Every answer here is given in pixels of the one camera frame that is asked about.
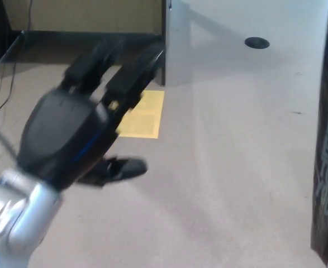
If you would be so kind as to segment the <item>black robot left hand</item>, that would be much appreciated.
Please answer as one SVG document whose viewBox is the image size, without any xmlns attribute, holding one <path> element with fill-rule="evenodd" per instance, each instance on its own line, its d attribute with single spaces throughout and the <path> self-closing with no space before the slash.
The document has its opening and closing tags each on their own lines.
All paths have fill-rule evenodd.
<svg viewBox="0 0 328 268">
<path fill-rule="evenodd" d="M 109 80 L 103 97 L 91 95 L 122 52 L 124 39 L 99 42 L 65 71 L 61 83 L 36 103 L 22 132 L 17 165 L 58 191 L 74 183 L 102 187 L 147 172 L 140 157 L 106 157 L 118 138 L 125 114 L 141 101 L 165 53 L 153 42 L 124 64 Z"/>
</svg>

